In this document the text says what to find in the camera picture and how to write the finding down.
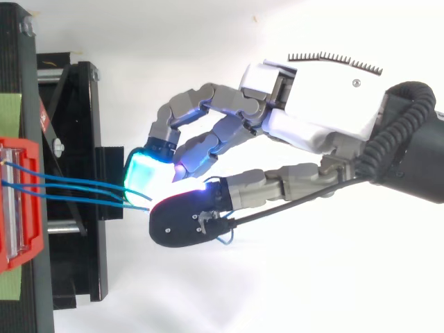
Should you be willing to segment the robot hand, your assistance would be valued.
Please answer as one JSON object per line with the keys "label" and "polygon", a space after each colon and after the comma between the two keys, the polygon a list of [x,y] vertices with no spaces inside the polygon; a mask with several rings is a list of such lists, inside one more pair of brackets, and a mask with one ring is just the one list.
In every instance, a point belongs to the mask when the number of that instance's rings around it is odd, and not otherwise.
{"label": "robot hand", "polygon": [[[167,248],[203,244],[272,215],[263,210],[269,202],[286,210],[359,183],[355,159],[377,123],[381,73],[331,53],[291,54],[249,65],[236,88],[206,83],[172,97],[125,165],[128,200],[153,196],[151,239]],[[222,154],[260,135],[318,154],[321,163],[197,183]]]}

